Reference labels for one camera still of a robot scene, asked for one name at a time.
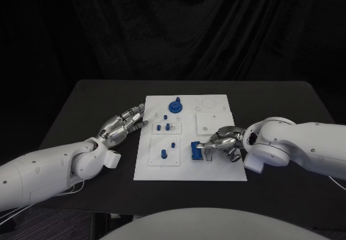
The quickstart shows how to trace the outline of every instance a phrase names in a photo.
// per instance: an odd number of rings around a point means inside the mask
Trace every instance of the white board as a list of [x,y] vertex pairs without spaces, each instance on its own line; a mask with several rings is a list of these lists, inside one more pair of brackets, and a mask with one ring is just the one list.
[[[168,104],[177,97],[180,97],[181,111],[171,113]],[[191,160],[191,142],[206,143],[219,128],[235,125],[226,95],[147,96],[142,120],[148,121],[148,125],[140,132],[134,180],[246,181],[243,162],[239,160],[232,163],[229,157],[219,151],[212,150],[212,162],[206,161],[203,150],[203,160]],[[165,130],[167,123],[178,125],[180,129],[176,133]],[[171,149],[170,138],[174,137],[178,141],[176,149]],[[163,148],[174,150],[167,154],[165,159],[160,158]]]

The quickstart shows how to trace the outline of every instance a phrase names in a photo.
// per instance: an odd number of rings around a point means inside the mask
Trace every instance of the gray floor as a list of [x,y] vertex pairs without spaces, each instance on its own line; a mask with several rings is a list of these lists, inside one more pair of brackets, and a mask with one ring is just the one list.
[[30,207],[13,217],[16,230],[0,240],[88,240],[90,213]]

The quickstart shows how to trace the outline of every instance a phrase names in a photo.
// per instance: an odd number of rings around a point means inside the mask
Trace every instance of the robotic hand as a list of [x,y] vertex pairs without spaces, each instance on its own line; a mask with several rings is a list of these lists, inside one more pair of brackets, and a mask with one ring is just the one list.
[[263,164],[282,167],[292,160],[308,171],[346,180],[346,126],[308,122],[295,124],[282,117],[269,117],[246,130],[222,127],[209,142],[197,144],[210,158],[210,149],[240,159],[235,150],[245,149],[243,166],[262,173]]
[[135,124],[142,114],[144,104],[140,104],[105,122],[95,137],[30,152],[0,166],[0,211],[56,196],[93,178],[103,165],[114,169],[121,155],[109,148],[148,124],[148,121]]

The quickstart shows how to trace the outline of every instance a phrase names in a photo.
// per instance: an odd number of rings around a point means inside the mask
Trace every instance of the small blue part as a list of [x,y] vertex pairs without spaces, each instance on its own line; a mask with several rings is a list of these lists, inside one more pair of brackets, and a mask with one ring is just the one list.
[[167,158],[167,153],[165,153],[165,150],[164,150],[164,149],[160,151],[160,157],[161,157],[163,159]]
[[190,143],[191,160],[203,160],[202,150],[197,148],[199,141]]
[[167,109],[171,113],[177,114],[181,109],[183,109],[183,105],[180,103],[180,98],[177,97],[176,100],[168,104]]

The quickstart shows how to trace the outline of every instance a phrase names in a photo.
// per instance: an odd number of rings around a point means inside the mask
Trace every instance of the table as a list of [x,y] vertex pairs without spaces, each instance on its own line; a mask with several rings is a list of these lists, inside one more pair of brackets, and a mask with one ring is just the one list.
[[[266,117],[297,124],[333,119],[313,87],[292,81],[82,80],[59,112],[40,149],[93,137],[115,114],[144,103],[148,95],[226,94],[233,122],[246,128]],[[40,207],[148,215],[180,208],[225,208],[262,214],[295,225],[346,228],[346,192],[331,180],[292,161],[246,171],[248,182],[134,181],[140,132],[115,151],[115,169],[103,167],[80,192],[53,197]]]

